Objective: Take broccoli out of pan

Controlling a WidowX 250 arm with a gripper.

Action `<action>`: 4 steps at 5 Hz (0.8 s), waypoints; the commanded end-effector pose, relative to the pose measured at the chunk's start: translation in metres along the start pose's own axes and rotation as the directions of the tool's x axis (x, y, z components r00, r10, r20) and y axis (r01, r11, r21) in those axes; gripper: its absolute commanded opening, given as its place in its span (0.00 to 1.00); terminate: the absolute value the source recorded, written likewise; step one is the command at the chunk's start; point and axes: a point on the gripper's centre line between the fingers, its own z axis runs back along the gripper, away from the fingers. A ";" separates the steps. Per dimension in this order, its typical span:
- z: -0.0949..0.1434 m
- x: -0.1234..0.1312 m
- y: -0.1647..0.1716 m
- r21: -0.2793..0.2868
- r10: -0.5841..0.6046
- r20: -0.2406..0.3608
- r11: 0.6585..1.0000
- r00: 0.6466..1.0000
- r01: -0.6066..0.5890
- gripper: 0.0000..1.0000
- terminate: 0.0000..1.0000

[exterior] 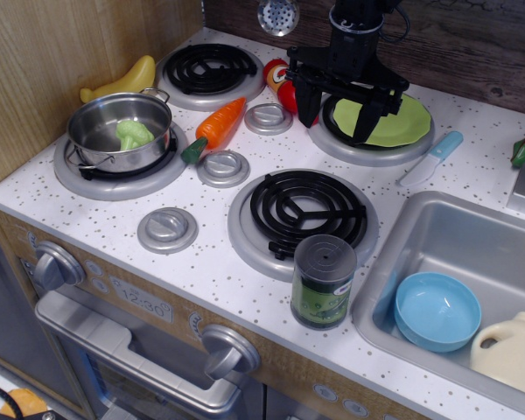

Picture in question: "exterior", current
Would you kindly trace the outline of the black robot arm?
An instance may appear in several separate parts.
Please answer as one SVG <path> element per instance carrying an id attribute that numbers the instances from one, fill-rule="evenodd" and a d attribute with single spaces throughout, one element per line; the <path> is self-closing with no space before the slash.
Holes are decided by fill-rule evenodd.
<path id="1" fill-rule="evenodd" d="M 322 94 L 361 105 L 348 144 L 365 143 L 384 116 L 398 113 L 410 83 L 381 63 L 377 46 L 385 16 L 405 13 L 398 1 L 337 1 L 329 11 L 328 46 L 293 46 L 286 79 L 295 88 L 297 115 L 307 128 L 318 116 Z"/>

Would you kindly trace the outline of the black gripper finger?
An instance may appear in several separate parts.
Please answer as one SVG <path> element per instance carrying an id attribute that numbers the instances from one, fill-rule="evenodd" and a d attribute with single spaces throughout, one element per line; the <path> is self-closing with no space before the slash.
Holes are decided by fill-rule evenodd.
<path id="1" fill-rule="evenodd" d="M 323 74 L 314 73 L 299 74 L 293 82 L 298 119 L 306 128 L 310 128 L 318 120 L 324 80 Z"/>
<path id="2" fill-rule="evenodd" d="M 352 144 L 365 143 L 382 117 L 397 115 L 402 104 L 402 93 L 390 89 L 373 89 L 371 95 L 362 103 L 353 130 Z"/>

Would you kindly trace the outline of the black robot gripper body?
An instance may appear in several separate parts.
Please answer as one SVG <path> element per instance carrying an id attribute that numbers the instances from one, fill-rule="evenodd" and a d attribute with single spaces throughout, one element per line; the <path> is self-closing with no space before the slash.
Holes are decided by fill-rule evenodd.
<path id="1" fill-rule="evenodd" d="M 352 100 L 367 99 L 371 91 L 390 89 L 404 92 L 410 83 L 384 66 L 377 57 L 383 17 L 366 23 L 331 17 L 332 35 L 328 46 L 292 46 L 287 54 L 287 78 L 294 82 L 299 74 L 323 74 L 323 92 Z"/>

